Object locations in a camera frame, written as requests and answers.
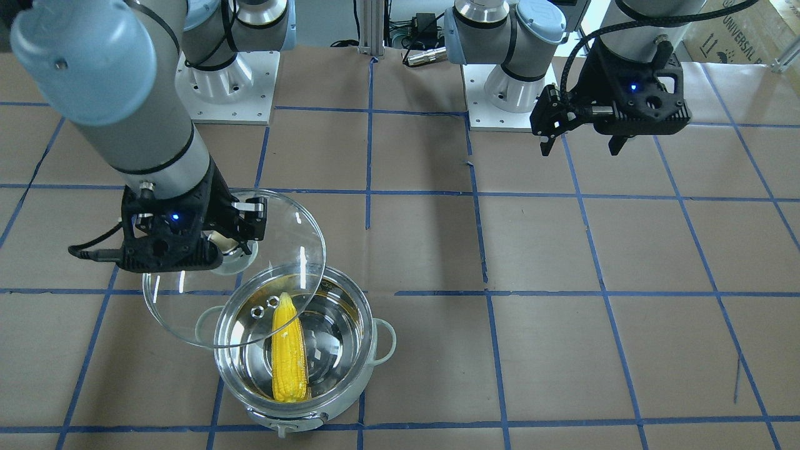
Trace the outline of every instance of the mounting plate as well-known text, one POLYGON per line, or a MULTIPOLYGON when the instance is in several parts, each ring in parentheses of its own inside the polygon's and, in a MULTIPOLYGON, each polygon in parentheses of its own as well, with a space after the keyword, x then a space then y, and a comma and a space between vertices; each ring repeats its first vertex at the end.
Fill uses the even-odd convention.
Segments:
POLYGON ((270 124, 281 54, 277 51, 254 51, 241 52, 239 57, 244 58, 253 71, 252 88, 238 92, 242 96, 234 102, 210 103, 194 92, 190 73, 184 65, 186 59, 181 54, 176 69, 175 89, 195 123, 270 124))
MULTIPOLYGON (((462 66, 466 105, 470 111, 470 129, 476 131, 517 131, 530 133, 530 111, 510 113, 489 101, 483 85, 494 69, 494 64, 467 64, 462 66)), ((547 68, 545 84, 556 83, 553 66, 547 68)))

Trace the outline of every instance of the glass lid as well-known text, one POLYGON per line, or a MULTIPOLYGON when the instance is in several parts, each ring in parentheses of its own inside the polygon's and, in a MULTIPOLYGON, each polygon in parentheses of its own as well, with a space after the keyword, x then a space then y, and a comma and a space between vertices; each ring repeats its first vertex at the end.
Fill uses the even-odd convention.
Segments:
MULTIPOLYGON (((242 202, 257 196, 266 199, 266 232, 262 241, 249 242, 250 255, 239 248, 226 252, 226 239, 212 232, 209 239, 225 252, 221 266, 210 271, 142 276, 145 301, 156 320, 181 340, 206 348, 252 344, 282 329, 258 327, 248 333, 247 340, 214 341, 223 308, 248 280, 274 267, 292 267, 293 276, 285 277, 281 283, 266 284, 252 296, 274 303, 286 292, 300 315, 319 288, 325 268, 325 240, 314 217, 303 206, 265 189, 231 189, 231 193, 242 202)), ((254 307, 251 314, 257 319, 271 312, 270 308, 254 307)))

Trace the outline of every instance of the yellow corn cob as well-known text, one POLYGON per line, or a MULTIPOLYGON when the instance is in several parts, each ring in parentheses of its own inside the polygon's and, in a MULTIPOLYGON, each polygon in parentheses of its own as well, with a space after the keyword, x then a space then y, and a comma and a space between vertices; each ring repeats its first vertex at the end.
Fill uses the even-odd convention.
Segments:
MULTIPOLYGON (((292 298, 283 292, 272 316, 272 331, 282 327, 297 315, 292 298)), ((308 370, 306 345, 303 342, 300 319, 272 335, 272 396, 279 402, 295 403, 308 400, 308 370)))

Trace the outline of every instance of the metal pot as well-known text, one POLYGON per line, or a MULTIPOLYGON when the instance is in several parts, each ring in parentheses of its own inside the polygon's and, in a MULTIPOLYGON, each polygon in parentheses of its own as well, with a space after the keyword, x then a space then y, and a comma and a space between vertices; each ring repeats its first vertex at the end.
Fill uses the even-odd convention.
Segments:
MULTIPOLYGON (((310 400, 281 403, 272 398, 271 339, 250 342, 249 336, 272 327, 272 298, 257 295, 268 287, 292 286, 299 276, 293 266, 272 267, 244 283, 231 296, 214 334, 217 369, 228 390, 241 401, 256 423, 278 431, 301 432, 322 426, 344 412, 366 387, 375 366, 385 363, 397 344, 394 329, 372 316, 370 305, 347 275, 325 267, 322 282, 299 318, 306 343, 310 400), (389 331, 392 345, 380 359, 378 325, 389 331)), ((293 298, 302 293, 288 292, 293 298)))

